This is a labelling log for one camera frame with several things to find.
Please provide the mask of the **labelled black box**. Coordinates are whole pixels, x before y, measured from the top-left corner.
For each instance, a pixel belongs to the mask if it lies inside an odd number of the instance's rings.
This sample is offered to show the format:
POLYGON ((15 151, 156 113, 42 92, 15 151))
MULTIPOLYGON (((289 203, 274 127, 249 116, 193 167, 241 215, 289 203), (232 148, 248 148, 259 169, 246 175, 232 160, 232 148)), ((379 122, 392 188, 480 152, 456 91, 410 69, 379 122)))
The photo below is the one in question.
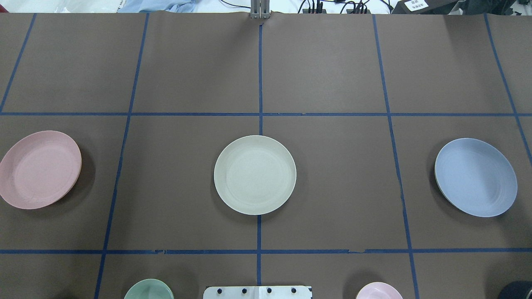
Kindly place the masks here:
POLYGON ((392 15, 448 15, 458 0, 401 0, 392 15))

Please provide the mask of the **cream plate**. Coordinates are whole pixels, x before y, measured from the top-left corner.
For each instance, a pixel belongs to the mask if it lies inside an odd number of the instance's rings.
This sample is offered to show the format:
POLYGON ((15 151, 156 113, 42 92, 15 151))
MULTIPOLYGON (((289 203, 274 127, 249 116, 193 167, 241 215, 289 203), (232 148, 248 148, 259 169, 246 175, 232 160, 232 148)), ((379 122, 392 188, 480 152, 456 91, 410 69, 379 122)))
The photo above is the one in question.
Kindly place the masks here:
POLYGON ((264 215, 283 206, 298 174, 294 157, 277 140, 249 135, 229 143, 215 161, 213 180, 221 200, 245 215, 264 215))

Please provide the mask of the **blue cloth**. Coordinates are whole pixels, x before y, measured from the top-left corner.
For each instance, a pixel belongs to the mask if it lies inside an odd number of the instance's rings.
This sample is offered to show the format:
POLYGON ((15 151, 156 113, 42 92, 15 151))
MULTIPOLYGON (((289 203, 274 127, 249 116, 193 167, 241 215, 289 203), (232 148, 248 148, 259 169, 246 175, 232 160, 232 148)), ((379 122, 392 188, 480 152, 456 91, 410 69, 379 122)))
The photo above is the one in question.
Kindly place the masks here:
POLYGON ((118 13, 146 13, 167 11, 190 13, 196 6, 195 0, 124 0, 118 13))

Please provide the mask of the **green bowl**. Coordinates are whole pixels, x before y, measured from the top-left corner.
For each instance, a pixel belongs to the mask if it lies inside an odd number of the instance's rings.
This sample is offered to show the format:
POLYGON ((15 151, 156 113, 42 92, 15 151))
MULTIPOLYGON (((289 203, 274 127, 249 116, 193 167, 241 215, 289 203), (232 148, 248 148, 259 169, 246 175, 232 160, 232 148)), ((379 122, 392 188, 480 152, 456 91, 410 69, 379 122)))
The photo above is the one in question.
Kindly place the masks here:
POLYGON ((128 289, 124 299, 174 299, 171 288, 157 279, 144 279, 128 289))

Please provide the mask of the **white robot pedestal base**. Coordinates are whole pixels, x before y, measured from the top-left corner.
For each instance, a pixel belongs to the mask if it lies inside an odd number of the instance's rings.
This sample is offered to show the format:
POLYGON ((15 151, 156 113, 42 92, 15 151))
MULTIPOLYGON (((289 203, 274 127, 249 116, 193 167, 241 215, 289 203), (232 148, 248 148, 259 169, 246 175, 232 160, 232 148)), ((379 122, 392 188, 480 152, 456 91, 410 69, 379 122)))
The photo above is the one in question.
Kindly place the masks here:
POLYGON ((213 286, 205 289, 204 299, 312 299, 312 287, 281 286, 213 286))

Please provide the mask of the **dark blue pot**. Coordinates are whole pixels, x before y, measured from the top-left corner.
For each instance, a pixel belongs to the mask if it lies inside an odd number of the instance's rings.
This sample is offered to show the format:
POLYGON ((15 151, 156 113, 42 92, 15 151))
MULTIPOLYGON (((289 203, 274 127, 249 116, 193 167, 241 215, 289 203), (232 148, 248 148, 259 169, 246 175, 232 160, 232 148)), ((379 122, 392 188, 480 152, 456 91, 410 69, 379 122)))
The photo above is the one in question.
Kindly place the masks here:
POLYGON ((514 281, 506 286, 498 294, 498 299, 531 299, 532 281, 514 281))

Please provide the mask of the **aluminium frame post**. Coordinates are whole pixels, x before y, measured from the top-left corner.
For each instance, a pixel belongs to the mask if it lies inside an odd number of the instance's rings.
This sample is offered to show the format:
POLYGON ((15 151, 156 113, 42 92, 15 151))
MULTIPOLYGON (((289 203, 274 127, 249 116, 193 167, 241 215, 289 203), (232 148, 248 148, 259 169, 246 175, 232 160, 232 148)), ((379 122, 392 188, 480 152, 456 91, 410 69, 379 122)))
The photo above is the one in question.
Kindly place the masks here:
POLYGON ((251 0, 251 19, 269 19, 271 17, 270 0, 251 0))

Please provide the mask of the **black power strip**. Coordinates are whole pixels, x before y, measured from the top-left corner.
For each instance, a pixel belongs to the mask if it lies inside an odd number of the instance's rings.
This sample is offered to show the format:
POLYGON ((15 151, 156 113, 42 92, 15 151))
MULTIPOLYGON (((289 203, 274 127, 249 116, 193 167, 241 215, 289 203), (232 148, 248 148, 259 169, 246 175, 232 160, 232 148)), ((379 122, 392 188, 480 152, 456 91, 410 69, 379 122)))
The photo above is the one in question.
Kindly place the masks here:
POLYGON ((303 0, 298 14, 369 15, 368 0, 303 0))

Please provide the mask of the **blue plate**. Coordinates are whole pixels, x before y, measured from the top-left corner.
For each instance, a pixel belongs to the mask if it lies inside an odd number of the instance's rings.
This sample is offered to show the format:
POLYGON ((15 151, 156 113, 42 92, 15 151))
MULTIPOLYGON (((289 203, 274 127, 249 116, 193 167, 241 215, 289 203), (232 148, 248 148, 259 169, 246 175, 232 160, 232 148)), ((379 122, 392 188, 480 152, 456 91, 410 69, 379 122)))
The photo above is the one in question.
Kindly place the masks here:
POLYGON ((472 216, 502 215, 517 198, 517 176, 509 160, 491 144, 475 138, 444 145, 435 159, 434 176, 447 201, 472 216))

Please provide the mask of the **pink plate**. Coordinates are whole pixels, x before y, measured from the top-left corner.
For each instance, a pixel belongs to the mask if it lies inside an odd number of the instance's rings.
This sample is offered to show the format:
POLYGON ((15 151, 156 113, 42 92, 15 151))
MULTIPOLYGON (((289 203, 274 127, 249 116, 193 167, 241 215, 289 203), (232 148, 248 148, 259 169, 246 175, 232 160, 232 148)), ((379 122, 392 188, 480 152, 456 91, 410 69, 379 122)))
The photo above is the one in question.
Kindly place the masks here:
POLYGON ((14 144, 0 165, 0 194, 10 206, 32 210, 63 198, 82 167, 78 144, 60 131, 38 131, 14 144))

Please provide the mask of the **pink bowl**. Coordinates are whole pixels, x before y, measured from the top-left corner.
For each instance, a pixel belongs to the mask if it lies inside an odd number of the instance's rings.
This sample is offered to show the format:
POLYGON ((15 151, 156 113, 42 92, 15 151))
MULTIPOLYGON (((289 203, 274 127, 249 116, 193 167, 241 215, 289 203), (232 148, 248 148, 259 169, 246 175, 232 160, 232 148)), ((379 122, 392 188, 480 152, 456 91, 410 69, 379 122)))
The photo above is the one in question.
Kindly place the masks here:
POLYGON ((357 293, 356 299, 402 299, 402 295, 390 284, 371 282, 363 286, 357 293))

